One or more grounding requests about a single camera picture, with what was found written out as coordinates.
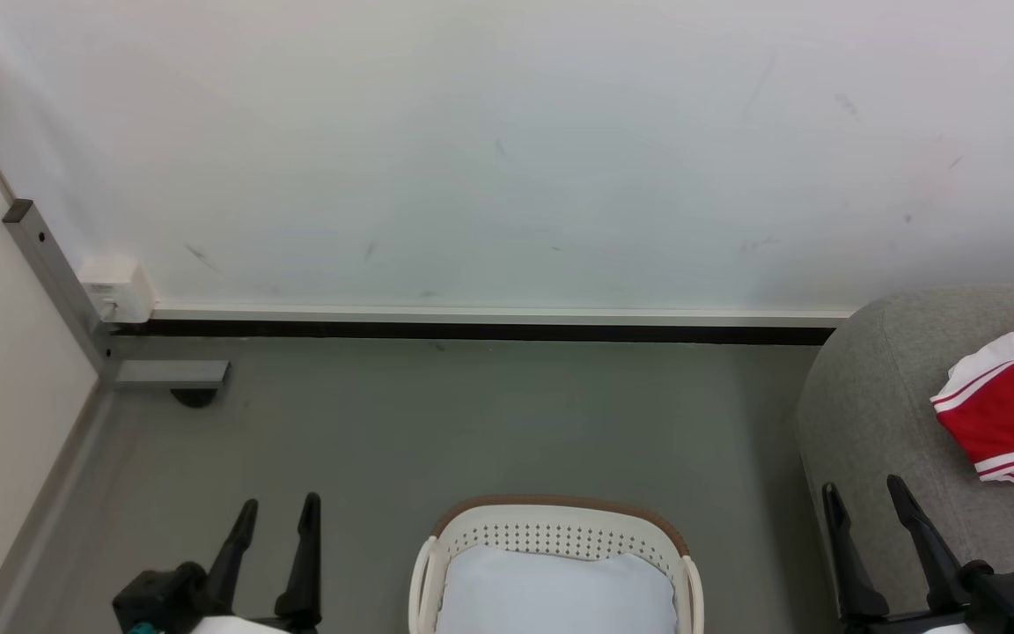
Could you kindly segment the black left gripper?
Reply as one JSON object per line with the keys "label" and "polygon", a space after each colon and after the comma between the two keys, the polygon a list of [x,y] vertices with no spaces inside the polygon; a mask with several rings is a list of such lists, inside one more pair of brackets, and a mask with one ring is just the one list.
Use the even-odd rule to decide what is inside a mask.
{"label": "black left gripper", "polygon": [[225,537],[209,572],[198,564],[145,571],[113,598],[123,633],[194,633],[212,618],[261,626],[274,633],[317,633],[321,616],[321,497],[307,493],[297,526],[298,546],[284,593],[273,616],[243,617],[232,608],[243,555],[256,533],[258,500],[247,500]]}

